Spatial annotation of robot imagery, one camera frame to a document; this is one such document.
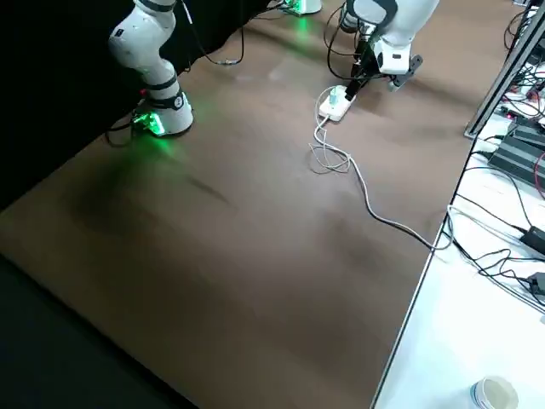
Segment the green led light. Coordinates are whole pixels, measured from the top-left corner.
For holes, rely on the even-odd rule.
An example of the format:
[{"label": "green led light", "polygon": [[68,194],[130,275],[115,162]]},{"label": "green led light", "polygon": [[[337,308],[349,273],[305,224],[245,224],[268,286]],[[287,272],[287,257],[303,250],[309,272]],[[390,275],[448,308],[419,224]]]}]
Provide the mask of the green led light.
[{"label": "green led light", "polygon": [[142,123],[144,128],[150,130],[156,136],[161,136],[165,133],[163,123],[155,112],[144,113],[133,119],[133,124],[139,123]]},{"label": "green led light", "polygon": [[164,134],[164,127],[163,123],[161,122],[161,119],[159,119],[159,116],[156,113],[153,113],[150,117],[150,122],[147,125],[149,130],[153,132],[155,135],[163,135]]}]

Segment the white cable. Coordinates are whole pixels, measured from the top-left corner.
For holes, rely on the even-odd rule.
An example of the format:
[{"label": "white cable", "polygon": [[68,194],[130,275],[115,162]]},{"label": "white cable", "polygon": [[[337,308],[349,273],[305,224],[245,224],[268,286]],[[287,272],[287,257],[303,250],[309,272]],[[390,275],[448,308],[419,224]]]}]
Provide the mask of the white cable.
[{"label": "white cable", "polygon": [[[322,96],[326,92],[330,91],[333,88],[335,88],[335,87],[329,87],[328,89],[325,89],[324,92],[322,92],[322,94],[320,94],[320,96],[316,100],[316,104],[314,106],[314,117],[315,117],[316,123],[318,125],[316,127],[316,129],[314,130],[314,140],[318,143],[318,145],[310,144],[310,147],[311,147],[311,149],[313,151],[314,157],[318,160],[318,163],[320,165],[322,165],[327,170],[333,170],[333,171],[340,172],[340,173],[347,173],[350,170],[350,166],[352,166],[354,168],[355,172],[356,172],[356,176],[358,177],[359,184],[362,187],[362,190],[364,192],[365,207],[367,208],[367,211],[369,212],[369,214],[371,216],[373,216],[373,218],[375,218],[377,221],[385,223],[388,226],[391,226],[393,228],[397,228],[398,230],[409,234],[409,236],[411,236],[411,237],[417,239],[418,241],[420,241],[423,245],[425,245],[431,251],[441,251],[441,250],[445,250],[448,247],[450,247],[450,245],[452,245],[452,243],[454,241],[454,233],[452,231],[453,225],[452,225],[452,220],[450,218],[448,218],[448,226],[450,228],[449,243],[447,245],[443,246],[443,247],[438,247],[438,246],[434,246],[431,243],[429,243],[426,239],[424,239],[419,233],[417,233],[412,228],[409,228],[409,227],[405,226],[402,223],[387,219],[386,217],[379,216],[378,214],[375,213],[375,211],[371,207],[371,203],[370,203],[370,199],[369,199],[369,188],[367,188],[367,183],[365,182],[365,179],[364,179],[364,177],[363,177],[363,175],[361,173],[361,170],[358,167],[358,164],[356,164],[356,162],[354,161],[354,159],[352,158],[350,153],[347,153],[347,152],[343,151],[342,149],[329,144],[325,140],[325,136],[327,135],[327,131],[324,129],[324,125],[329,120],[329,117],[325,117],[322,121],[320,121],[319,117],[318,117],[318,106],[319,106],[320,100],[322,99]],[[318,136],[318,133],[319,133],[320,130],[322,130],[324,132],[323,133],[324,139],[322,139],[322,140],[320,140],[319,136]],[[329,163],[329,160],[326,159],[327,164],[323,164],[318,159],[318,156],[316,154],[316,149],[317,148],[323,149],[324,153],[326,151],[332,151],[333,153],[335,153],[339,157],[344,158],[344,160],[339,164],[331,165]],[[339,170],[339,168],[341,168],[343,165],[347,166],[346,169]]]}]

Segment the black backdrop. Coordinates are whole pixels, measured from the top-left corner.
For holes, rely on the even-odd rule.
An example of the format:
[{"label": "black backdrop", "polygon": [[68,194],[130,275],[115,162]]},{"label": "black backdrop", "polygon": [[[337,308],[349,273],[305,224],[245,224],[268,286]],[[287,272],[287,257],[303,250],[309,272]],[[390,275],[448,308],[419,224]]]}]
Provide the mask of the black backdrop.
[{"label": "black backdrop", "polygon": [[[186,0],[207,51],[268,4],[238,1]],[[3,7],[0,210],[134,108],[142,88],[107,48],[131,0],[27,0]],[[180,4],[175,13],[178,24],[162,55],[181,72],[202,53]]]}]

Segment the metal frame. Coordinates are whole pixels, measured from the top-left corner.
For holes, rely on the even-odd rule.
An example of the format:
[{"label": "metal frame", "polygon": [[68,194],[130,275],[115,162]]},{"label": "metal frame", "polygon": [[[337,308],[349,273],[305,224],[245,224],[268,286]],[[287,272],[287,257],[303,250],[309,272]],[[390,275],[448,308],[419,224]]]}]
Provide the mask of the metal frame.
[{"label": "metal frame", "polygon": [[476,137],[485,127],[486,122],[500,102],[502,96],[507,92],[509,85],[513,82],[517,73],[522,69],[528,60],[531,51],[536,47],[545,32],[545,5],[542,5],[532,17],[531,23],[525,29],[524,34],[515,45],[511,55],[505,61],[500,74],[492,84],[485,99],[479,106],[477,113],[469,121],[464,130],[464,135],[469,138]]}]

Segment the power adapter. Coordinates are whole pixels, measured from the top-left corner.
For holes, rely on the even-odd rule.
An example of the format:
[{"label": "power adapter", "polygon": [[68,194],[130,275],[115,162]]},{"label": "power adapter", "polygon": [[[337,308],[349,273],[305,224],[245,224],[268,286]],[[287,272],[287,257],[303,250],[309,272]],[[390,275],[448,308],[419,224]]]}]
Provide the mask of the power adapter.
[{"label": "power adapter", "polygon": [[528,277],[530,291],[532,294],[545,296],[545,273],[535,273]]},{"label": "power adapter", "polygon": [[520,241],[545,256],[545,232],[539,228],[532,226]]},{"label": "power adapter", "polygon": [[347,87],[337,85],[331,90],[330,97],[320,105],[320,116],[329,117],[331,121],[339,122],[354,101],[356,101],[356,96],[351,101],[347,100]]}]

